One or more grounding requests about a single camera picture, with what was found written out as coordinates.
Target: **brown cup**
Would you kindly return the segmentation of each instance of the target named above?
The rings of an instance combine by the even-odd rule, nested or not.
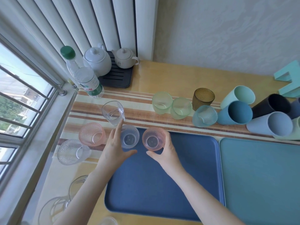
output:
[[[193,110],[196,111],[200,106],[203,105],[211,105],[214,99],[215,94],[211,90],[203,87],[196,89],[192,101]]]

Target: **bottle label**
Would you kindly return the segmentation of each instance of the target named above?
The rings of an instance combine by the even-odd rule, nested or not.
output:
[[[91,96],[99,95],[103,88],[95,74],[90,81],[79,84]]]

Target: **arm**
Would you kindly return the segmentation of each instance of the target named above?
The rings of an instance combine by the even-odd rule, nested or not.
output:
[[[172,144],[170,133],[166,130],[163,132],[166,136],[166,143],[161,155],[153,151],[147,151],[147,154],[159,162],[166,173],[181,188],[201,222],[204,225],[243,225],[242,221],[184,170]]]
[[[117,128],[111,131],[95,170],[88,175],[74,199],[54,225],[87,224],[98,198],[114,172],[127,158],[137,153],[136,150],[123,152],[120,138],[122,124],[123,119]]]

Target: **teapot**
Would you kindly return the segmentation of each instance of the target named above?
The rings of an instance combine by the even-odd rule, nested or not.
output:
[[[83,56],[83,59],[87,61],[94,70],[96,77],[104,76],[112,67],[110,56],[105,49],[105,45],[99,43],[98,47],[88,49]]]
[[[112,50],[112,53],[115,56],[115,63],[122,69],[128,69],[140,63],[140,59],[131,49],[121,48],[118,51]]]

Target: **teapot lid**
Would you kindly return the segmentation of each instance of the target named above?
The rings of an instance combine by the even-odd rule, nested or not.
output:
[[[121,48],[117,51],[117,57],[121,60],[126,60],[131,57],[131,50],[128,48]]]
[[[84,56],[89,62],[99,62],[105,57],[105,52],[99,47],[92,47],[85,52]]]

